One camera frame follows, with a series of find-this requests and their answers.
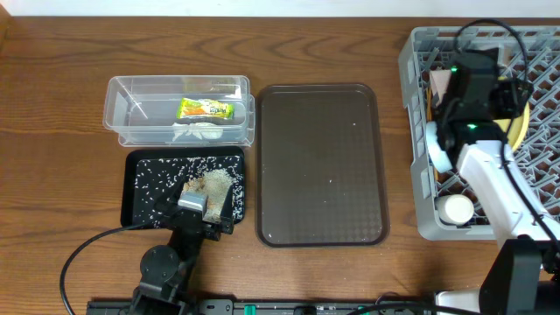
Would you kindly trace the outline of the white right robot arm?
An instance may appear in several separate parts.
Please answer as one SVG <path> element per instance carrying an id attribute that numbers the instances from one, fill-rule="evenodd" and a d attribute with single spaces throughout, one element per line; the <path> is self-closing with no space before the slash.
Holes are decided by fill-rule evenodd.
<path id="1" fill-rule="evenodd" d="M 559 224 L 531 191 L 497 123 L 518 117 L 531 92 L 523 80 L 453 76 L 428 125 L 434 166 L 455 169 L 473 189 L 500 249 L 477 292 L 439 294 L 442 311 L 559 312 Z"/>

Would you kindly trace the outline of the white paper cup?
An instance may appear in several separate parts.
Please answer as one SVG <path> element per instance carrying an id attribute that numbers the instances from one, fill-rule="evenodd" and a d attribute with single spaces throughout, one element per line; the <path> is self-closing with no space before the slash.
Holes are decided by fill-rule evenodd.
<path id="1" fill-rule="evenodd" d="M 442 222 L 455 226 L 466 224 L 474 215 L 473 203 L 461 194 L 436 198 L 435 208 Z"/>

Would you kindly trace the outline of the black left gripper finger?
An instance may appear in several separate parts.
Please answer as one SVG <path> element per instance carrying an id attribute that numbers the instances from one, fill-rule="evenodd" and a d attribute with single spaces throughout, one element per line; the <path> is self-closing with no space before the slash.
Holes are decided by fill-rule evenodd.
<path id="1" fill-rule="evenodd" d="M 224 199 L 222 209 L 220 211 L 220 217 L 222 219 L 232 219 L 233 218 L 233 193 L 234 187 L 231 185 L 226 194 L 226 198 Z"/>
<path id="2" fill-rule="evenodd" d="M 179 217 L 183 208 L 179 205 L 179 198 L 183 189 L 181 187 L 174 191 L 164 192 L 155 201 L 156 219 L 170 219 Z"/>

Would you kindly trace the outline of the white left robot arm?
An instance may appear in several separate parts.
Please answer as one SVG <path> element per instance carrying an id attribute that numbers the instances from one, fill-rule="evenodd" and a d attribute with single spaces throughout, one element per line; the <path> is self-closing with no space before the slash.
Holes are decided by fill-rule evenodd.
<path id="1" fill-rule="evenodd" d="M 207 196 L 184 192 L 177 184 L 162 194 L 154 205 L 157 221 L 172 231 L 165 245 L 148 249 L 140 262 L 142 274 L 134 291 L 131 315 L 198 314 L 196 299 L 187 295 L 188 282 L 204 240 L 218 241 L 234 231 L 233 187 L 225 190 L 217 223 L 204 220 Z"/>

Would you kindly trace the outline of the green snack wrapper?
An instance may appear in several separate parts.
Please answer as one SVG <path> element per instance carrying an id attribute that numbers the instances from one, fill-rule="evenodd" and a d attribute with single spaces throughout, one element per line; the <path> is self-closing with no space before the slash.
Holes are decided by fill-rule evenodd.
<path id="1" fill-rule="evenodd" d="M 193 100 L 183 98 L 178 106 L 176 114 L 177 119 L 186 118 L 220 118 L 232 119 L 235 114 L 235 106 L 233 104 L 220 102 L 212 99 Z"/>

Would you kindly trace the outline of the white tissue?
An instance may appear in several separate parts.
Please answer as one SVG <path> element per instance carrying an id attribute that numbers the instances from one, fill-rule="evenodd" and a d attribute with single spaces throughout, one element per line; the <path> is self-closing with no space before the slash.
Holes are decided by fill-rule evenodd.
<path id="1" fill-rule="evenodd" d="M 188 124 L 174 123 L 173 128 L 173 141 L 185 136 L 194 136 L 199 140 L 216 140 L 220 139 L 224 134 L 224 129 L 216 124 L 210 122 L 194 122 Z"/>

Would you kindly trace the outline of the leftover noodles and rice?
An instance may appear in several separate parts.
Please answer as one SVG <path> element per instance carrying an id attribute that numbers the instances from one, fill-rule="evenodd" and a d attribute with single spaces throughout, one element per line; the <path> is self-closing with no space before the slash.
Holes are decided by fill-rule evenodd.
<path id="1" fill-rule="evenodd" d="M 129 184 L 131 205 L 124 206 L 130 210 L 125 217 L 133 224 L 155 219 L 156 199 L 180 182 L 182 193 L 207 196 L 204 219 L 211 222 L 218 222 L 228 188 L 233 186 L 233 216 L 234 222 L 239 223 L 245 214 L 243 166 L 244 159 L 240 155 L 142 159 L 136 164 Z"/>

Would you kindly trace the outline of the yellow round plate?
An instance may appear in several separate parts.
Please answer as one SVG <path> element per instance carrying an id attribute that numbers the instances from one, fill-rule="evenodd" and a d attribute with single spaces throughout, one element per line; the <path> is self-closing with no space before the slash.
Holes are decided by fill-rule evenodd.
<path id="1" fill-rule="evenodd" d="M 498 80 L 508 79 L 500 76 Z M 529 128 L 530 108 L 529 101 L 522 115 L 515 119 L 497 119 L 494 120 L 501 127 L 502 131 L 507 134 L 507 143 L 511 151 L 516 151 L 521 147 L 522 141 L 526 136 Z"/>

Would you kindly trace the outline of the white bowl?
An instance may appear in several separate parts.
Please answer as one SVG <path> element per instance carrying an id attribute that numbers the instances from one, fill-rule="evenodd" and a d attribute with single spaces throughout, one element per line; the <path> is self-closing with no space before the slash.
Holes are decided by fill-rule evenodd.
<path id="1" fill-rule="evenodd" d="M 433 109 L 437 108 L 441 104 L 447 91 L 451 76 L 451 70 L 430 71 L 429 103 Z"/>

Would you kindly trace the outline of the blue bowl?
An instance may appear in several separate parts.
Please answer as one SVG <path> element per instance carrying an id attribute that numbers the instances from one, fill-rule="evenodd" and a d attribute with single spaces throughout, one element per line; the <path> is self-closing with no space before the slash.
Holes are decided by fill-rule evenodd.
<path id="1" fill-rule="evenodd" d="M 426 123 L 425 141 L 430 160 L 436 170 L 440 173 L 450 171 L 452 163 L 438 143 L 437 124 L 435 122 Z"/>

